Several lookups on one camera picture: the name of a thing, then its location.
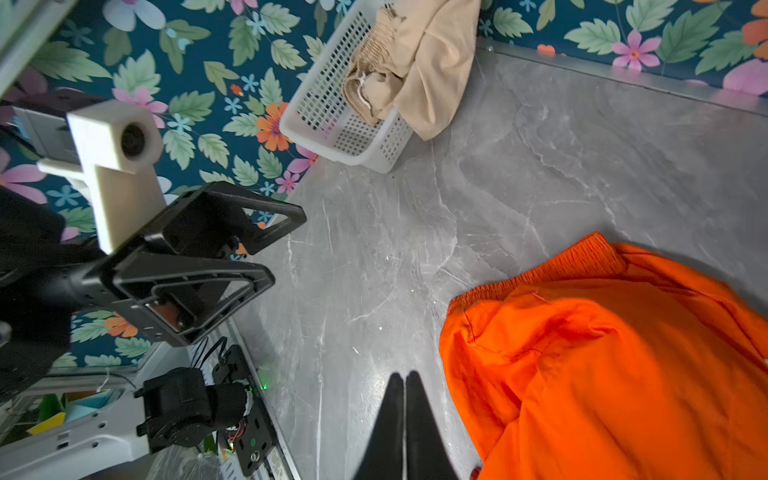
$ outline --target laundry basket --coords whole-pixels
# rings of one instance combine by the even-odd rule
[[[342,96],[349,57],[392,0],[356,0],[294,94],[280,121],[292,142],[329,160],[389,172],[413,133],[393,108],[370,127]]]

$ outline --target beige cloth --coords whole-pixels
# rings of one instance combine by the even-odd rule
[[[381,8],[353,52],[344,98],[368,124],[392,107],[424,140],[453,119],[464,94],[481,0],[399,0]]]

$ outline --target blue flower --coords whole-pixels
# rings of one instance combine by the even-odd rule
[[[534,2],[531,2],[531,0],[523,0],[522,2],[520,2],[520,6],[525,7],[526,12],[530,12],[531,8],[533,8],[534,10],[536,9],[536,4]]]
[[[254,36],[259,33],[266,35],[266,31],[264,30],[264,27],[266,27],[266,22],[263,18],[259,20],[259,14],[256,12],[253,13],[253,20],[246,20],[245,25],[250,27],[250,32],[253,33]]]
[[[239,98],[230,100],[229,97],[225,97],[224,101],[228,103],[228,105],[224,107],[224,111],[231,111],[233,114],[236,114],[238,110],[243,108],[243,105],[238,105],[240,103]]]
[[[49,197],[58,197],[58,200],[54,203],[56,207],[63,207],[64,204],[70,204],[72,206],[77,205],[78,201],[75,198],[82,197],[78,192],[73,191],[69,185],[64,185],[61,188],[61,192],[56,190],[48,190],[45,192]]]
[[[339,0],[339,4],[336,6],[336,12],[341,13],[344,11],[344,15],[347,14],[347,8],[352,4],[352,0]]]
[[[272,218],[272,214],[270,212],[263,212],[259,210],[258,215],[256,217],[257,222],[268,222],[270,221],[270,218]]]
[[[270,182],[264,182],[264,186],[259,189],[259,192],[267,196],[274,194],[275,191],[276,191],[276,185],[271,184]]]
[[[87,43],[89,45],[94,44],[93,40],[85,36],[91,33],[90,28],[88,27],[78,28],[78,26],[75,25],[74,22],[69,18],[64,20],[64,25],[67,25],[68,30],[62,29],[58,34],[64,38],[71,38],[72,44],[75,47],[80,47],[84,43]]]
[[[168,35],[168,37],[170,37],[170,38],[178,37],[178,33],[176,33],[176,31],[173,30],[172,28],[166,28],[165,29],[165,34]],[[179,46],[179,50],[181,50],[181,51],[186,51],[187,50],[187,45],[190,45],[191,43],[192,43],[192,41],[189,38],[179,37],[176,40],[176,45]]]
[[[490,37],[493,35],[493,30],[491,29],[491,21],[490,20],[483,20],[480,18],[478,20],[479,30],[482,30],[482,34],[486,37]]]
[[[250,74],[247,77],[243,76],[243,77],[240,77],[240,80],[242,80],[243,83],[245,83],[245,86],[243,87],[243,90],[245,90],[245,91],[249,91],[250,90],[253,93],[256,93],[256,87],[259,86],[259,82],[256,81],[256,75]]]
[[[175,128],[176,131],[179,132],[179,133],[183,133],[185,130],[186,131],[192,131],[192,127],[187,125],[188,123],[190,123],[190,119],[189,118],[187,118],[187,117],[182,118],[181,115],[174,114],[174,119],[176,121],[169,121],[168,122],[168,127]]]

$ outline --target orange garment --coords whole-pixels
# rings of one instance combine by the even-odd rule
[[[440,337],[491,478],[768,478],[768,323],[724,283],[593,233],[455,298]]]

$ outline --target gray marble floor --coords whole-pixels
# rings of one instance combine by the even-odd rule
[[[768,304],[768,118],[479,52],[462,106],[394,171],[319,162],[308,223],[236,315],[305,479],[351,478],[391,372],[422,374],[453,465],[478,461],[438,355],[448,302],[599,230]]]

